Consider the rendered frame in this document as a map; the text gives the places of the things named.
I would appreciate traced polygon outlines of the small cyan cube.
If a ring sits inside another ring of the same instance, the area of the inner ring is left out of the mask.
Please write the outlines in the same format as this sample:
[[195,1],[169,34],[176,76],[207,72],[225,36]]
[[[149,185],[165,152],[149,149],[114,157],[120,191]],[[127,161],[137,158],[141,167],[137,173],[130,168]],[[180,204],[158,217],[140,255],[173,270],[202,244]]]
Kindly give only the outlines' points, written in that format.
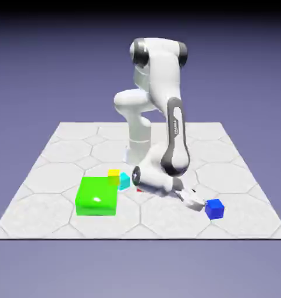
[[119,190],[125,190],[129,187],[130,187],[130,176],[125,172],[121,172]]

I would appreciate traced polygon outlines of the small yellow cube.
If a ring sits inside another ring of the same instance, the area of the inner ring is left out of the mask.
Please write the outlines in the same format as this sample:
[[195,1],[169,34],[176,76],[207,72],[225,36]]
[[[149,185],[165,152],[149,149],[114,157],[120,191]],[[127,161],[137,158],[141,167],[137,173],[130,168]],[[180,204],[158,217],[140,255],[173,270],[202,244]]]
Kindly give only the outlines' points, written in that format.
[[120,185],[120,169],[108,169],[108,183],[116,187]]

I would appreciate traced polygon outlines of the small blue cube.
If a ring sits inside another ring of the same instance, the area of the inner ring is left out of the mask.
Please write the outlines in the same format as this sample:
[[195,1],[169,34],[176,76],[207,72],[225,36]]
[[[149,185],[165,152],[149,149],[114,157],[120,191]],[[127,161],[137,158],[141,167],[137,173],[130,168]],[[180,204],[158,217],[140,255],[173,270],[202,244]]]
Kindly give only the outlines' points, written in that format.
[[205,205],[205,213],[210,220],[223,218],[225,206],[220,199],[208,200]]

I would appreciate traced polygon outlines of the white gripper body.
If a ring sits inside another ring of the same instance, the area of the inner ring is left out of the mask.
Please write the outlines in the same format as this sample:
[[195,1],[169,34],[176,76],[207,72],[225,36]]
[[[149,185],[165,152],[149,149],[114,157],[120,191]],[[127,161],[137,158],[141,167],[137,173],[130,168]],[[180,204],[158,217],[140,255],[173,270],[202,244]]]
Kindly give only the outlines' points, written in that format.
[[205,200],[201,198],[195,191],[187,191],[183,189],[180,192],[180,199],[182,203],[194,211],[201,211],[205,207]]

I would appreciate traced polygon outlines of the large green box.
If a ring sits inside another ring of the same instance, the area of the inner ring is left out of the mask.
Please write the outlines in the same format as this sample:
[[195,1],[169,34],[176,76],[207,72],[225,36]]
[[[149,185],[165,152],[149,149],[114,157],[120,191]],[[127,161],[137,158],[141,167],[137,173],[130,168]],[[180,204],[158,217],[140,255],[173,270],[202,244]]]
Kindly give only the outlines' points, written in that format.
[[107,177],[85,176],[75,198],[77,216],[115,216],[117,184]]

